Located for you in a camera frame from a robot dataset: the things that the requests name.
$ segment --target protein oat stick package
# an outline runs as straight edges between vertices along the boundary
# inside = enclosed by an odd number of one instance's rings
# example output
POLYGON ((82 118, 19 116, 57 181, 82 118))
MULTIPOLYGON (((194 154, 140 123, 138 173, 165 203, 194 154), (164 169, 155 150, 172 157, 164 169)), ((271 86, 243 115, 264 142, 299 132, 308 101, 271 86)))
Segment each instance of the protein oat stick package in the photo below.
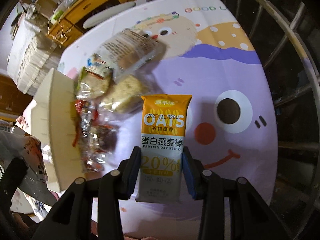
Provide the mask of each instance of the protein oat stick package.
POLYGON ((144 100, 138 202, 179 200, 181 155, 190 95, 151 95, 144 100))

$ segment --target orange smile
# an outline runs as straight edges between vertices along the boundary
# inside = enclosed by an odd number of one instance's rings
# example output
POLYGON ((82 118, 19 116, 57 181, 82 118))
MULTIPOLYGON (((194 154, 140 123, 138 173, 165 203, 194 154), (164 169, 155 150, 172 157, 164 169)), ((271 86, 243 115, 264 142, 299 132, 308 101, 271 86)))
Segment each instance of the orange smile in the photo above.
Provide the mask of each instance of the orange smile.
POLYGON ((213 167, 217 167, 225 162, 227 162, 228 160, 231 160, 232 158, 236 158, 236 159, 239 159, 240 158, 240 155, 237 154, 237 153, 234 153, 231 149, 228 150, 228 156, 224 157, 223 159, 215 162, 215 163, 210 163, 210 164, 206 164, 204 166, 205 169, 210 169, 210 168, 213 168, 213 167))

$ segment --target plastic bag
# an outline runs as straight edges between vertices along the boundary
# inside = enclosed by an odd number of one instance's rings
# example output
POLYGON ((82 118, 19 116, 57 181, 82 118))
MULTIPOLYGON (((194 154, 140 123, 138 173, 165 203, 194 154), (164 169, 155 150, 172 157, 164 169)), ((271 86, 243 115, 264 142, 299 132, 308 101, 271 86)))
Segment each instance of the plastic bag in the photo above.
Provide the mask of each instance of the plastic bag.
POLYGON ((142 106, 141 95, 148 93, 150 93, 150 88, 146 83, 133 75, 128 75, 102 98, 98 112, 106 109, 120 114, 130 113, 142 106))
POLYGON ((104 162, 105 154, 112 154, 116 144, 116 128, 111 125, 96 125, 90 129, 89 147, 97 155, 102 154, 100 161, 104 162))
POLYGON ((82 71, 79 76, 79 85, 77 88, 76 98, 79 100, 90 101, 102 96, 109 88, 112 80, 112 71, 105 71, 103 75, 94 73, 93 68, 82 71))
POLYGON ((46 184, 40 141, 36 137, 0 131, 0 164, 7 169, 13 158, 23 159, 28 167, 19 189, 49 206, 56 203, 46 184))
POLYGON ((94 55, 114 70, 113 80, 118 83, 160 52, 157 41, 124 29, 99 46, 94 55))
POLYGON ((78 109, 81 116, 78 144, 84 164, 84 172, 100 172, 104 169, 101 163, 105 163, 106 154, 111 153, 112 151, 111 148, 109 151, 107 151, 107 149, 103 151, 103 141, 108 139, 108 133, 104 131, 104 129, 111 129, 111 127, 104 127, 95 124, 98 114, 93 103, 87 102, 86 104, 80 104, 80 106, 81 108, 78 109))
POLYGON ((190 95, 143 96, 138 202, 179 200, 190 95))

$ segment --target cartoon tablecloth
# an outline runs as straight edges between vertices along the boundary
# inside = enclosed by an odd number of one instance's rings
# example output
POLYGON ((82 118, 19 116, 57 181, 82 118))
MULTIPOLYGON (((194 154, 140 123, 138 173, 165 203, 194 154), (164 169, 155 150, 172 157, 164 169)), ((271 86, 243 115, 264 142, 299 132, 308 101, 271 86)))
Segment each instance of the cartoon tablecloth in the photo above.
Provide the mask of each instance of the cartoon tablecloth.
MULTIPOLYGON (((277 167, 276 119, 268 83, 246 34, 220 0, 156 0, 98 25, 69 46, 59 70, 69 77, 93 51, 124 28, 143 30, 166 45, 148 63, 167 94, 193 96, 185 145, 205 168, 220 176, 246 177, 270 202, 277 167)), ((120 123, 116 150, 105 172, 140 145, 141 112, 120 123)), ((124 233, 134 237, 196 239, 201 201, 182 180, 180 203, 120 201, 124 233)))

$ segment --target polka dot pattern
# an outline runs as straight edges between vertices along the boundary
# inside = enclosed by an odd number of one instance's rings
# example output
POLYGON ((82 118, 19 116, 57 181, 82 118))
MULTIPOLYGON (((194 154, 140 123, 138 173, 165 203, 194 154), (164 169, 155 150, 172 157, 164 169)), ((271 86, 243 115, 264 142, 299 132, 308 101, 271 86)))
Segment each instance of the polka dot pattern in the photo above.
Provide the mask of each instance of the polka dot pattern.
POLYGON ((240 28, 240 25, 238 23, 234 23, 232 26, 235 27, 236 29, 240 28))
POLYGON ((242 49, 245 49, 245 50, 249 49, 248 45, 245 44, 245 43, 241 43, 241 44, 240 44, 240 47, 241 47, 242 49))
POLYGON ((197 39, 201 41, 201 44, 209 44, 221 49, 254 50, 238 22, 209 25, 198 32, 197 39))
POLYGON ((213 32, 217 32, 217 31, 218 31, 218 28, 211 26, 211 27, 210 27, 210 30, 212 30, 213 32))

